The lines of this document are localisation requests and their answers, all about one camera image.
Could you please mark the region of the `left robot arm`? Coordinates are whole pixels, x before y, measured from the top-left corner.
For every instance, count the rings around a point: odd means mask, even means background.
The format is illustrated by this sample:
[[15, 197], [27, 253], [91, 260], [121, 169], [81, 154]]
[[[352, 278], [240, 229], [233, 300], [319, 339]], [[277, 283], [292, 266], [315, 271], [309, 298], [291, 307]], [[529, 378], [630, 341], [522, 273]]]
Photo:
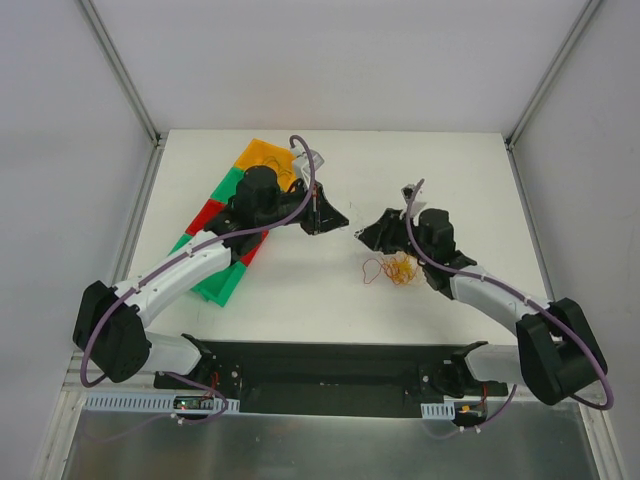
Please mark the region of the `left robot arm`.
[[85, 289], [73, 332], [83, 352], [82, 384], [93, 386], [87, 368], [94, 364], [113, 383], [147, 370], [176, 374], [191, 389], [204, 387], [211, 377], [210, 352], [189, 334], [148, 332], [154, 319], [196, 284], [239, 263], [269, 230], [298, 225], [313, 236], [348, 223], [321, 183], [297, 179], [282, 190], [271, 168], [249, 168], [225, 207], [180, 249], [146, 273]]

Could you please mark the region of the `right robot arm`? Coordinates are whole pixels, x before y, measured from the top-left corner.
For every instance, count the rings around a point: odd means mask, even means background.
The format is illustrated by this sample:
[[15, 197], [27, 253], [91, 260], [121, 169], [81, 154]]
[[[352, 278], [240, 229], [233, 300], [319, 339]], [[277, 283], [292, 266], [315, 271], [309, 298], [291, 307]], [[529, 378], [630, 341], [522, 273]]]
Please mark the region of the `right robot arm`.
[[427, 209], [412, 220], [387, 209], [356, 238], [373, 252], [416, 259], [433, 290], [475, 308], [516, 337], [512, 346], [478, 341], [456, 351], [444, 373], [448, 395], [473, 394], [496, 381], [523, 385], [542, 403], [555, 405], [599, 382], [605, 393], [599, 407], [611, 408], [608, 367], [580, 305], [530, 296], [489, 274], [458, 250], [447, 211]]

